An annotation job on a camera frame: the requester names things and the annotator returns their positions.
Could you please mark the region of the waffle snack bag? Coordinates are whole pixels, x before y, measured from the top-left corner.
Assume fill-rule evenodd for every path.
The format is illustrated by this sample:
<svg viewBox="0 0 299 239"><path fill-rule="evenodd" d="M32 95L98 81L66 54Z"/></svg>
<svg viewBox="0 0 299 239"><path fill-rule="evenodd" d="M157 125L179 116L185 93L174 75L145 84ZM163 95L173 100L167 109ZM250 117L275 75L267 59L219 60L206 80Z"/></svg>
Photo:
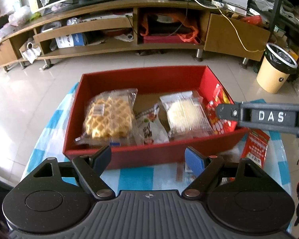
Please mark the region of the waffle snack bag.
<svg viewBox="0 0 299 239"><path fill-rule="evenodd" d="M105 91L93 97L86 109L83 133L75 143L91 147L134 145L133 106L137 93L136 88L127 88Z"/></svg>

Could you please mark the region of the orange plastic bag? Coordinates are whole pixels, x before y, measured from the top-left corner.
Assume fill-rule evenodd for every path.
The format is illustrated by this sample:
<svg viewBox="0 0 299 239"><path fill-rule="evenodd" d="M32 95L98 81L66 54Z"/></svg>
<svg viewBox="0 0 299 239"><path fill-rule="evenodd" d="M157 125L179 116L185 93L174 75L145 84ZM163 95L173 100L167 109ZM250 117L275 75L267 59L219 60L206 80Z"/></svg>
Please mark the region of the orange plastic bag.
<svg viewBox="0 0 299 239"><path fill-rule="evenodd" d="M178 12L145 14L139 23L139 35L146 44L202 43L198 21Z"/></svg>

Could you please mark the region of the round white cake package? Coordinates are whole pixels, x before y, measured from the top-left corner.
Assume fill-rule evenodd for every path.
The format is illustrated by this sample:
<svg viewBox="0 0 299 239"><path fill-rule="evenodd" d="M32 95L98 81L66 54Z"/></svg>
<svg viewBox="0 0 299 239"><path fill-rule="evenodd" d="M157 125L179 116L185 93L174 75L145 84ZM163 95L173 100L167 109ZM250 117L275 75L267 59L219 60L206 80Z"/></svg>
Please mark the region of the round white cake package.
<svg viewBox="0 0 299 239"><path fill-rule="evenodd" d="M213 135L203 108L203 97L197 91L182 91L160 97L173 140L202 138Z"/></svg>

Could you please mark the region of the red ketchup style packet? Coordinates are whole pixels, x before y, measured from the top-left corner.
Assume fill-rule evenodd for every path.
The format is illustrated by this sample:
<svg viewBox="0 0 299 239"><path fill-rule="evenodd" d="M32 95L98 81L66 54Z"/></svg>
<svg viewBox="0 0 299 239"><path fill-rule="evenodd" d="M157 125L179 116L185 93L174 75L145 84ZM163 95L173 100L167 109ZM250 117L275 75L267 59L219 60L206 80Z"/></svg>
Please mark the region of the red ketchup style packet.
<svg viewBox="0 0 299 239"><path fill-rule="evenodd" d="M260 129L250 129L241 158L248 158L260 168L264 167L270 136Z"/></svg>

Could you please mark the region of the blue white appliance box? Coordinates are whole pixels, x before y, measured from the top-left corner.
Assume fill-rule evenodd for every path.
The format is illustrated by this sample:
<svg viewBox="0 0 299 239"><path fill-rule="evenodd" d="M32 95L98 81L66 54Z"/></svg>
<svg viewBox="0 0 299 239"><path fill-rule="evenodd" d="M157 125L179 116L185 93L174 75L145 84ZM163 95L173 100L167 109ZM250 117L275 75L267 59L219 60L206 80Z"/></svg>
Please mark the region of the blue white appliance box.
<svg viewBox="0 0 299 239"><path fill-rule="evenodd" d="M86 36L83 33L73 33L57 37L55 38L55 41L59 49L85 46L87 44Z"/></svg>

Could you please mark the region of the yellow trash bin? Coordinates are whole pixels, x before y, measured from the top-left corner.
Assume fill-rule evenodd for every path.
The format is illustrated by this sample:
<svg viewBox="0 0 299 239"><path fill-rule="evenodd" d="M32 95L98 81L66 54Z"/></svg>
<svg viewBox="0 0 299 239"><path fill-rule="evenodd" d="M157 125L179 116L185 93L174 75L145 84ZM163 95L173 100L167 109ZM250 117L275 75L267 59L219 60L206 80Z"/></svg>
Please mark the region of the yellow trash bin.
<svg viewBox="0 0 299 239"><path fill-rule="evenodd" d="M276 94L297 68L297 62L289 53L276 44L267 43L256 81L266 92Z"/></svg>

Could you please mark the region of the red cardboard box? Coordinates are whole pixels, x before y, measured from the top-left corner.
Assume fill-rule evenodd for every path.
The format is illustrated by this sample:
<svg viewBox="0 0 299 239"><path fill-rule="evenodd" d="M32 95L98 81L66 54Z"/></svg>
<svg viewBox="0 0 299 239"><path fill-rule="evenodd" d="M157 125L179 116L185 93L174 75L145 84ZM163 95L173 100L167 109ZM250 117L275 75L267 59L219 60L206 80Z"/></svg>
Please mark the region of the red cardboard box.
<svg viewBox="0 0 299 239"><path fill-rule="evenodd" d="M182 162L192 147L204 156L232 149L247 133L220 129L207 106L221 83L207 66L162 66L81 77L63 153L69 159L112 150L110 169Z"/></svg>

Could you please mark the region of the wooden tv stand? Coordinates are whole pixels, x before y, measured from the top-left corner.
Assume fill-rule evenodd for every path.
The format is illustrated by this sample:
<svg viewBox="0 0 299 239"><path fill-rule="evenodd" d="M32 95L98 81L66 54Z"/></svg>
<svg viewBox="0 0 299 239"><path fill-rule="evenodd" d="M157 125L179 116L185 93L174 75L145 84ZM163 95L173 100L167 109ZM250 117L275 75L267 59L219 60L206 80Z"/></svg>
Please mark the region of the wooden tv stand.
<svg viewBox="0 0 299 239"><path fill-rule="evenodd" d="M200 45L144 43L139 23L145 14L176 12L198 21ZM73 33L83 33L87 44L59 49L55 38ZM233 18L228 10L203 7L195 1L117 0L49 14L17 28L0 38L0 68L24 64L22 53L30 40L41 49L39 59L50 65L53 59L164 49L195 49L198 54L217 52L260 61L269 37L268 30Z"/></svg>

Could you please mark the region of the white pouch with text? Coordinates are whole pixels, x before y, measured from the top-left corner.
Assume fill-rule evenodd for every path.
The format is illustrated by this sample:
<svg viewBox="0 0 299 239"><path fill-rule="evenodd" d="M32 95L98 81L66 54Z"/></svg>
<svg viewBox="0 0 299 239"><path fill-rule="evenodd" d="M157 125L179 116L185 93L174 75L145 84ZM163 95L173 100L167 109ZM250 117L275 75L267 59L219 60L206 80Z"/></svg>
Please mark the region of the white pouch with text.
<svg viewBox="0 0 299 239"><path fill-rule="evenodd" d="M133 131L138 146L156 145L169 142L168 134L159 120L159 105L136 115L136 127Z"/></svg>

